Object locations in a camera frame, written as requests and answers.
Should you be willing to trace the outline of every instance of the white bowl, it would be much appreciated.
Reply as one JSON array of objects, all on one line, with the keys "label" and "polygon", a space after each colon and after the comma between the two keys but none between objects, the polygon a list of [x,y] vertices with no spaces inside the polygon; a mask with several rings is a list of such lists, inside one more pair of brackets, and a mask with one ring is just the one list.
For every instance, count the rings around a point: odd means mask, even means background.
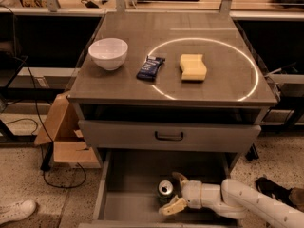
[{"label": "white bowl", "polygon": [[126,58],[127,43],[117,38],[105,38],[94,42],[88,49],[88,54],[96,65],[105,70],[115,70]]}]

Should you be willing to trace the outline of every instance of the concrete floor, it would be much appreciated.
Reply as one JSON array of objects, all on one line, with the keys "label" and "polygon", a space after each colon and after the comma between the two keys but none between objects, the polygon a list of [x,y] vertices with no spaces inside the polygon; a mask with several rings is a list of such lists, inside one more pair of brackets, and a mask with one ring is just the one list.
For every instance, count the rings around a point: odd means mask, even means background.
[{"label": "concrete floor", "polygon": [[[21,116],[9,113],[0,117],[7,123]],[[18,134],[30,133],[34,126],[31,123],[29,127],[29,124],[19,123],[11,128]],[[303,134],[262,134],[255,145],[259,159],[247,161],[242,156],[232,172],[232,178],[254,187],[255,180],[266,175],[286,188],[304,188]],[[38,203],[31,217],[1,227],[73,228],[80,223],[90,223],[101,169],[86,169],[86,181],[80,187],[54,188],[44,181],[40,171],[41,161],[41,149],[32,144],[0,143],[1,204],[23,199]],[[72,186],[82,182],[84,173],[81,169],[56,167],[46,173],[46,179],[56,185]],[[251,212],[242,223],[244,228],[268,227],[264,220]]]}]

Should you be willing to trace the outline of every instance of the cardboard box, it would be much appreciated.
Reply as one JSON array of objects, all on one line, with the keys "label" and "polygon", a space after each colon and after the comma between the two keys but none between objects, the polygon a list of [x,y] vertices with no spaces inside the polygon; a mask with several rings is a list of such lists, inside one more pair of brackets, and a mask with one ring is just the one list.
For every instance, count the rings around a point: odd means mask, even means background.
[{"label": "cardboard box", "polygon": [[101,168],[93,149],[82,138],[78,116],[67,99],[67,92],[59,94],[51,106],[35,139],[35,145],[54,143],[54,162],[68,163],[71,167]]}]

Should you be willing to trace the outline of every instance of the gray tabletop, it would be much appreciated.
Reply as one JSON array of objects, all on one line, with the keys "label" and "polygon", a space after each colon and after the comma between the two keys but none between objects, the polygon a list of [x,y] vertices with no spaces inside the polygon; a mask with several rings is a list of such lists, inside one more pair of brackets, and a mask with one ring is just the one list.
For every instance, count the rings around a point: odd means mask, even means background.
[{"label": "gray tabletop", "polygon": [[[124,105],[271,106],[276,98],[232,19],[220,13],[108,13],[96,39],[128,43],[124,64],[105,71],[89,55],[70,91],[77,103]],[[182,54],[203,54],[203,82],[181,80]],[[154,82],[136,78],[147,55],[161,56]]]}]

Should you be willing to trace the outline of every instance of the drawer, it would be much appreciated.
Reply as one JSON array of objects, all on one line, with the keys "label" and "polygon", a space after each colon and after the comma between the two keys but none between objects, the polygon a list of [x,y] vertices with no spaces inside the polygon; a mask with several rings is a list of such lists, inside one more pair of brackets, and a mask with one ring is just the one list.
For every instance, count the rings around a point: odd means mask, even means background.
[{"label": "drawer", "polygon": [[223,153],[112,149],[106,153],[102,181],[91,226],[80,227],[238,227],[237,220],[209,209],[188,209],[173,216],[159,214],[158,184],[173,183],[172,172],[189,180],[221,184],[227,178]]},{"label": "drawer", "polygon": [[89,145],[179,151],[245,153],[257,138],[258,125],[79,121]]}]

